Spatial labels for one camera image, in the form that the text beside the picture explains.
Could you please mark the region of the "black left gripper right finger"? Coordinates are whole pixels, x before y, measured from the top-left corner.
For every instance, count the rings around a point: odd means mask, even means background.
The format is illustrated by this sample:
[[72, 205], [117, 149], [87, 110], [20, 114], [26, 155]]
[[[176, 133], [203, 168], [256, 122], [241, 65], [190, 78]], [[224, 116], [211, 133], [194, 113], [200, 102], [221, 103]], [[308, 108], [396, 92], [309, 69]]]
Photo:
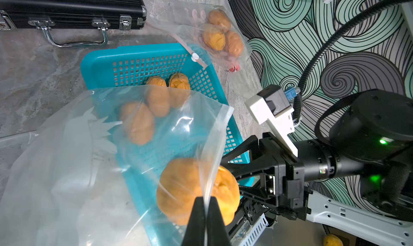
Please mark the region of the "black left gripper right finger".
[[210, 198], [206, 217], [207, 246], [231, 246], [219, 204], [215, 197]]

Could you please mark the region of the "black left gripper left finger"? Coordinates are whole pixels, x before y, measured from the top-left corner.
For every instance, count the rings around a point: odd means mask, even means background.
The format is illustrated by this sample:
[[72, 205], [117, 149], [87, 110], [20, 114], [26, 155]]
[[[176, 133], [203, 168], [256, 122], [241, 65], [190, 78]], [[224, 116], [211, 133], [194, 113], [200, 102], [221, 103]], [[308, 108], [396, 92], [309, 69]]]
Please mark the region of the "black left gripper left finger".
[[203, 246], [205, 244], [206, 215], [203, 197], [197, 197], [191, 210], [182, 246]]

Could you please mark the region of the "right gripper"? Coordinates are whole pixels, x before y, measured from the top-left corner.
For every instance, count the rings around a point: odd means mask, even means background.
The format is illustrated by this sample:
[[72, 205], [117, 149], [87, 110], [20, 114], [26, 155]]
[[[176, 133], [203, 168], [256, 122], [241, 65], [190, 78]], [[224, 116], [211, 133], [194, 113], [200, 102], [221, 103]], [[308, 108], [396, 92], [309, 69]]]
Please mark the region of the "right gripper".
[[258, 140], [256, 135], [230, 149], [221, 164], [248, 164], [264, 157], [264, 187], [239, 186], [240, 195], [265, 205], [274, 215], [306, 220], [308, 191], [304, 188], [304, 165], [277, 138]]

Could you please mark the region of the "clear blue-zipper bag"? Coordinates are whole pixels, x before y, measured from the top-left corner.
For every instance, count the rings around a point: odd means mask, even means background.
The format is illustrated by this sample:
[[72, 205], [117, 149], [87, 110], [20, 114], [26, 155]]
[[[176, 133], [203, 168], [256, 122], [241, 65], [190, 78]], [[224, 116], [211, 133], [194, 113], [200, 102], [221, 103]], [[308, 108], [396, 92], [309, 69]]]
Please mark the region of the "clear blue-zipper bag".
[[[127, 103], [147, 105], [148, 89]], [[108, 95], [101, 89], [81, 94], [49, 117], [16, 159], [1, 199], [1, 245], [152, 246], [111, 140], [116, 128], [129, 140], [120, 119], [127, 103], [109, 120], [98, 112], [95, 100]], [[232, 113], [231, 106], [219, 105], [202, 152], [178, 157], [199, 165], [205, 213]]]

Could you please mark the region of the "clear pink-zipper bag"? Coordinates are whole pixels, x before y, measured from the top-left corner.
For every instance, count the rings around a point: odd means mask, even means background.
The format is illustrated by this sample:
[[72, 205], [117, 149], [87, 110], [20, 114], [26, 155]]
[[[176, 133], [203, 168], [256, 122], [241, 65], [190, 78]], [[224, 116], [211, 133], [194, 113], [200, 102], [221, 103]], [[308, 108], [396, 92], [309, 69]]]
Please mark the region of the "clear pink-zipper bag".
[[176, 39], [203, 67], [215, 62], [237, 72], [252, 52], [234, 16], [222, 6], [173, 0], [147, 20]]

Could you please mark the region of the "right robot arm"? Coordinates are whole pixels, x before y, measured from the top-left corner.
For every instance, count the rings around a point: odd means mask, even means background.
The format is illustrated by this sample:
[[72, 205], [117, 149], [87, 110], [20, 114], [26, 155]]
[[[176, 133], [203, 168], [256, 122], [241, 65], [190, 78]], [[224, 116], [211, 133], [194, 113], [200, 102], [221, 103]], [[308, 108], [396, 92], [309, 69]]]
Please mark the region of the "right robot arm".
[[334, 227], [380, 246], [413, 243], [412, 0], [230, 0], [270, 127], [224, 156], [245, 215]]

